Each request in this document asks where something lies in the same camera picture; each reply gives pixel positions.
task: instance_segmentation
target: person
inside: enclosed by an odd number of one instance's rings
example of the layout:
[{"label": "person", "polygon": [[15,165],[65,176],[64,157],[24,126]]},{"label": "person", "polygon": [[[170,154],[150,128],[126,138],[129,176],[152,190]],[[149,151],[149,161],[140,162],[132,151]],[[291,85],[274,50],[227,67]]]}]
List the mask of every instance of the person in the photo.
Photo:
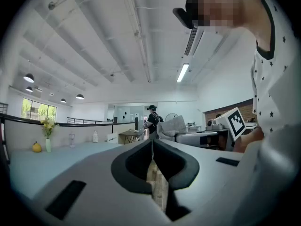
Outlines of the person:
[{"label": "person", "polygon": [[[234,151],[244,152],[251,142],[263,140],[284,127],[286,115],[293,112],[283,109],[286,105],[280,104],[285,101],[279,97],[289,94],[290,98],[300,96],[297,86],[287,87],[291,78],[285,73],[290,70],[290,74],[294,75],[298,73],[292,73],[293,70],[300,71],[301,47],[280,5],[275,0],[187,0],[186,11],[175,8],[173,13],[190,29],[195,26],[244,27],[256,38],[251,79],[253,113],[257,115],[258,127],[239,137]],[[279,83],[285,89],[282,87],[282,92],[278,89],[271,95],[276,86],[279,88]]]},{"label": "person", "polygon": [[149,139],[156,139],[157,138],[157,124],[159,122],[158,114],[156,113],[157,107],[154,105],[150,105],[147,110],[150,111],[149,118],[146,123],[146,127],[150,131]]}]

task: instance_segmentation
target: white bottle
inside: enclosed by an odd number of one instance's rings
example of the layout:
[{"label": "white bottle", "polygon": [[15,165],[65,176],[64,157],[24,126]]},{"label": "white bottle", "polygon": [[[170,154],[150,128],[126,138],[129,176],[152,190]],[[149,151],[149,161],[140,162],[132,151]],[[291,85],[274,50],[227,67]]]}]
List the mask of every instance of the white bottle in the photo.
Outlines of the white bottle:
[{"label": "white bottle", "polygon": [[98,142],[98,132],[96,130],[93,132],[93,142]]}]

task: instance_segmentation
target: black cap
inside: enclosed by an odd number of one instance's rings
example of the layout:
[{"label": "black cap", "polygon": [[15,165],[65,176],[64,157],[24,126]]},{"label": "black cap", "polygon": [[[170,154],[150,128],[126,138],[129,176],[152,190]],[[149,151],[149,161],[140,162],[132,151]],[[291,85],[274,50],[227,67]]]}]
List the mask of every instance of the black cap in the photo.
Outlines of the black cap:
[{"label": "black cap", "polygon": [[154,105],[150,105],[150,107],[149,107],[149,108],[147,108],[147,110],[149,110],[149,109],[152,109],[153,111],[156,111],[157,107],[156,107],[156,106],[154,106]]}]

